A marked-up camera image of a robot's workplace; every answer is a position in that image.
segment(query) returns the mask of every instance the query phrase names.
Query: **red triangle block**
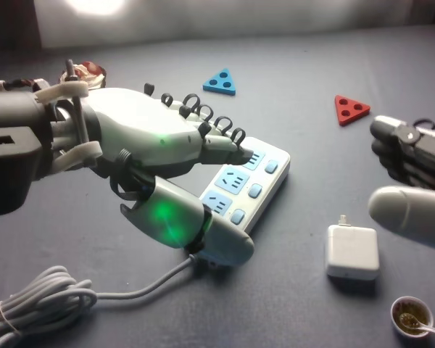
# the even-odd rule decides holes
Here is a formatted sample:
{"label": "red triangle block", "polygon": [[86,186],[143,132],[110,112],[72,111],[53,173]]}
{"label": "red triangle block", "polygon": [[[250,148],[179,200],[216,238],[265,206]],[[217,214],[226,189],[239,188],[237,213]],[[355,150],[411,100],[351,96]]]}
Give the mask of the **red triangle block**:
{"label": "red triangle block", "polygon": [[335,96],[336,116],[341,126],[369,115],[370,106],[344,96]]}

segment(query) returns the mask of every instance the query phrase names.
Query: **blue triangle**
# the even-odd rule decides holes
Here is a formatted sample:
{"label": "blue triangle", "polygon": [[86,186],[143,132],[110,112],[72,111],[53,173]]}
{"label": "blue triangle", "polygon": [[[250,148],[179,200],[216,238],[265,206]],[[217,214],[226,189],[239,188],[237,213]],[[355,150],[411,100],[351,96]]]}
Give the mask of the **blue triangle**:
{"label": "blue triangle", "polygon": [[229,69],[222,69],[218,74],[203,83],[203,90],[235,96],[235,85]]}

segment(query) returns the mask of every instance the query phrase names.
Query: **gray table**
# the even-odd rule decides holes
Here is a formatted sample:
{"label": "gray table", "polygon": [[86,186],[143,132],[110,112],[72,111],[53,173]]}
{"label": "gray table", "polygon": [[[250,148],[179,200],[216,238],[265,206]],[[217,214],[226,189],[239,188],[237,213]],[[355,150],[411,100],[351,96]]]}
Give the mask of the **gray table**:
{"label": "gray table", "polygon": [[[150,82],[155,96],[200,94],[250,136],[285,149],[291,171],[254,229],[256,252],[244,266],[187,270],[145,299],[100,302],[78,325],[23,347],[411,347],[394,333],[389,308],[412,295],[435,315],[435,250],[368,216],[370,194],[394,183],[370,151],[368,127],[379,114],[435,120],[435,27],[0,54],[0,78],[55,81],[65,57],[99,63],[109,86],[141,91]],[[224,67],[236,97],[203,92]],[[372,115],[339,127],[336,94],[371,105]],[[217,171],[197,165],[173,181],[200,195]],[[119,204],[90,170],[33,184],[24,207],[0,217],[0,299],[52,265],[90,278],[96,291],[127,291],[183,260],[137,231]],[[375,286],[325,275],[326,229],[340,214],[378,231]],[[412,347],[435,347],[435,337]]]}

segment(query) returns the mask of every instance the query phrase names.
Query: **white power strip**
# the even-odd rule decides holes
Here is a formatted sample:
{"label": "white power strip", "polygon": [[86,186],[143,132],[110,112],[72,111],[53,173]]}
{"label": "white power strip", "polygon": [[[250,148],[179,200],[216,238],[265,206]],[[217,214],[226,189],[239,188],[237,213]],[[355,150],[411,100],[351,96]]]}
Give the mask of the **white power strip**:
{"label": "white power strip", "polygon": [[256,138],[245,138],[241,145],[254,151],[250,161],[223,165],[200,199],[250,233],[289,173],[290,155]]}

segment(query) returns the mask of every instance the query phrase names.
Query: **robotic hand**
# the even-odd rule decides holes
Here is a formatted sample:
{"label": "robotic hand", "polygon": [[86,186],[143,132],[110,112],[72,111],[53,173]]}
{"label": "robotic hand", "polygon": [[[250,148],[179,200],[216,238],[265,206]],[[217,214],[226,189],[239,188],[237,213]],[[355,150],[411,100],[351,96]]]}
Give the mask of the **robotic hand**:
{"label": "robotic hand", "polygon": [[[431,129],[418,127],[430,123]],[[380,225],[406,238],[435,247],[435,124],[377,116],[370,132],[372,150],[394,180],[410,186],[375,191],[369,214]]]}
{"label": "robotic hand", "polygon": [[[32,86],[33,93],[7,91],[17,86]],[[109,178],[121,199],[134,202],[121,204],[121,213],[148,236],[218,265],[246,262],[254,250],[250,237],[165,180],[196,163],[248,162],[253,153],[241,145],[245,132],[230,132],[228,117],[210,123],[213,111],[194,94],[180,103],[169,94],[153,99],[153,91],[149,84],[144,93],[89,91],[71,61],[55,86],[0,81],[0,215],[24,203],[32,181],[90,167]]]}

